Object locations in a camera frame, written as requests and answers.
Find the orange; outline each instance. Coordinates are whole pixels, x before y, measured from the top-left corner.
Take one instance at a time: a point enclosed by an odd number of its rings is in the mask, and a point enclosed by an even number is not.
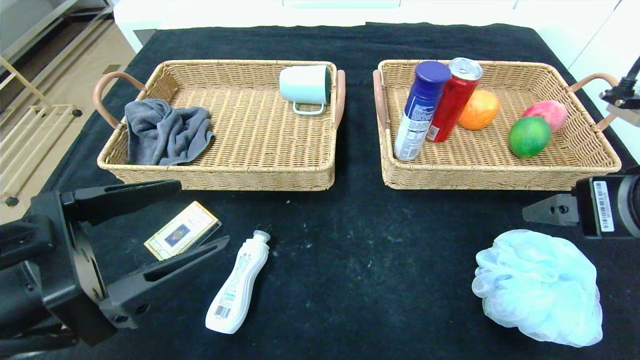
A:
[[[490,91],[477,89],[471,94],[458,123],[469,130],[480,130],[491,124],[500,111],[500,101]]]

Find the wicker basket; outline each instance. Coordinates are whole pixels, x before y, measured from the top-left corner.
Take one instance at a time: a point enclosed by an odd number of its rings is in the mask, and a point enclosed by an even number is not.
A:
[[[330,106],[321,115],[297,115],[280,96],[280,71],[292,65],[317,64],[330,70]],[[173,107],[209,110],[214,138],[208,148],[187,165],[128,165],[126,123],[124,119],[118,123],[100,102],[104,87],[113,78],[126,78],[136,85],[141,90],[136,100],[153,97]],[[144,86],[127,74],[110,73],[94,92],[96,108],[115,127],[98,157],[98,166],[125,183],[178,179],[189,190],[326,190],[334,180],[344,80],[344,71],[325,61],[166,61]]]
[[[477,131],[456,126],[445,142],[425,141],[414,160],[396,159],[392,144],[421,61],[385,60],[373,74],[382,178],[391,188],[570,190],[579,179],[620,169],[618,155],[555,68],[507,61],[480,61],[484,74],[478,88],[500,99],[491,125]],[[517,158],[509,150],[509,130],[542,100],[563,103],[569,119],[542,153]]]

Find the red can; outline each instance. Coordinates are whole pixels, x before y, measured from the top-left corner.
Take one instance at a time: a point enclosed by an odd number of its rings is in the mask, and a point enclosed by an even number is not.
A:
[[[448,139],[482,77],[480,64],[467,58],[451,60],[449,69],[451,79],[444,86],[440,103],[427,130],[427,139],[432,142]]]

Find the green fruit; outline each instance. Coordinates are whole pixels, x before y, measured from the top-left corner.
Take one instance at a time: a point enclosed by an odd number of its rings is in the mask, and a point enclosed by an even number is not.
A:
[[[509,148],[522,159],[538,155],[551,139],[551,127],[539,116],[521,117],[509,132]]]

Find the table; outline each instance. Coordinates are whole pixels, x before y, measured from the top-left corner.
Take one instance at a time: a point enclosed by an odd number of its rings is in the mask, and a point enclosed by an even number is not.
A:
[[[182,192],[89,228],[109,283],[153,263],[143,242],[197,200],[232,237],[211,271],[189,284],[137,330],[42,359],[637,359],[640,358],[640,247],[585,240],[576,227],[527,224],[521,209],[549,192],[396,191],[380,173],[371,72],[387,58],[540,61],[574,79],[531,29],[429,24],[354,28],[204,28],[158,31],[127,68],[147,79],[171,59],[328,60],[347,74],[336,180],[325,192]],[[119,81],[104,103],[116,118],[137,94]],[[584,93],[578,93],[601,119]],[[93,114],[43,191],[116,184],[95,159],[111,128]],[[612,131],[608,139],[635,165]],[[204,316],[255,225],[271,224],[271,254],[244,325],[228,336]],[[476,252],[517,228],[567,238],[598,269],[604,339],[572,348],[532,340],[487,318],[471,292]]]

